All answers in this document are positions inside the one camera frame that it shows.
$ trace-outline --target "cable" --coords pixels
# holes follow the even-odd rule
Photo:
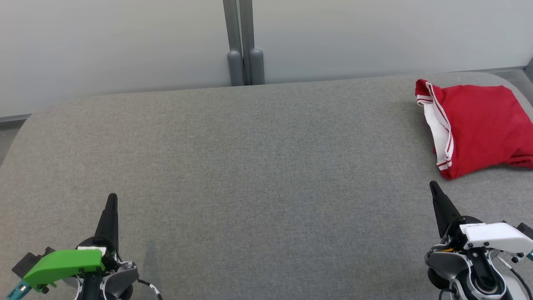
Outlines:
[[[524,288],[526,289],[526,292],[528,292],[528,297],[529,297],[529,300],[533,300],[533,295],[531,294],[531,290],[529,289],[528,285],[526,284],[526,282],[524,281],[524,278],[522,278],[522,276],[520,276],[520,274],[518,274],[517,271],[515,271],[513,269],[513,267],[511,267],[510,264],[508,264],[505,260],[503,260],[503,258],[499,257],[498,256],[498,259],[500,262],[502,262],[507,268],[509,268],[509,270],[511,270],[511,272],[513,272],[513,274],[516,276],[516,278],[518,278],[518,280],[520,280],[520,282],[522,283],[522,285],[524,286]]]
[[[518,272],[515,271],[513,268],[511,268],[511,272],[513,272],[513,274],[516,276],[516,278],[518,278],[518,280],[520,280],[520,282],[522,283],[522,285],[524,286],[524,288],[528,292],[529,300],[533,300],[533,296],[531,295],[531,290],[529,289],[528,285],[526,284],[526,282],[524,281],[522,276],[520,276],[520,274],[518,274]]]
[[[152,290],[154,290],[154,292],[156,293],[156,295],[157,295],[157,299],[158,299],[158,300],[163,300],[163,297],[161,297],[161,293],[160,293],[159,290],[156,288],[156,286],[154,286],[153,284],[151,284],[151,283],[149,283],[149,282],[147,282],[147,281],[144,281],[144,280],[142,280],[142,279],[137,279],[137,281],[138,281],[139,283],[142,283],[143,285],[147,285],[147,286],[149,286],[149,287],[150,287]]]
[[[440,293],[439,293],[439,300],[442,300],[442,295],[444,295],[444,292],[446,292],[446,291],[448,291],[450,293],[454,292],[454,290],[452,290],[452,289],[443,289],[443,290],[441,290]]]

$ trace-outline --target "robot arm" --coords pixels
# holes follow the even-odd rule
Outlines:
[[[533,260],[533,230],[524,223],[515,228],[505,222],[485,224],[461,216],[435,181],[430,189],[442,238],[424,257],[433,285],[452,292],[455,300],[526,300],[516,280],[502,275],[492,262],[495,258],[504,261],[502,254],[510,254],[514,263],[524,257]],[[530,295],[529,287],[517,277]]]
[[[136,281],[161,294],[152,284],[140,280],[137,265],[122,261],[118,253],[117,195],[110,194],[94,236],[81,242],[76,249],[55,251],[46,248],[43,255],[28,253],[12,271],[22,281],[7,300],[19,300],[34,289],[49,292],[58,280],[77,289],[75,300],[128,300]]]

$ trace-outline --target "gray table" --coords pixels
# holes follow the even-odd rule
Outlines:
[[[436,299],[429,181],[464,214],[533,225],[533,172],[445,181],[418,77],[117,94],[34,114],[0,169],[1,290],[26,252],[92,235],[115,192],[122,257],[165,299]],[[499,77],[424,78],[505,85],[533,116]],[[533,282],[530,267],[516,268]]]

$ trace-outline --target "black wire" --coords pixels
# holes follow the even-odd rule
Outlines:
[[[518,278],[518,280],[520,280],[520,282],[522,283],[522,285],[524,286],[524,288],[528,292],[529,300],[533,300],[533,296],[531,295],[531,290],[529,289],[528,285],[526,284],[526,282],[524,281],[522,276],[520,276],[520,274],[518,274],[518,272],[515,271],[513,268],[511,268],[510,270],[511,270],[511,272],[513,272],[513,274],[516,276],[516,278]]]
[[[450,293],[453,293],[453,292],[454,292],[454,290],[452,290],[452,289],[443,289],[442,291],[440,291],[440,294],[439,294],[439,300],[442,300],[442,295],[444,295],[444,292],[445,292],[445,291],[448,291],[448,292],[450,292]]]
[[[152,287],[150,286],[151,283],[149,283],[149,282],[147,282],[147,281],[144,281],[144,280],[142,280],[142,279],[137,279],[137,282],[142,283],[143,285],[147,285],[148,287],[150,287],[150,289],[152,288]],[[157,299],[158,299],[158,300],[163,300],[163,297],[161,296],[160,293],[156,293],[156,295],[157,295]]]

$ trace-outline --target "folded red shirt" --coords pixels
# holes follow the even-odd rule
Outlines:
[[[420,79],[416,101],[431,128],[437,167],[448,179],[495,164],[533,169],[533,123],[504,86],[440,88]]]

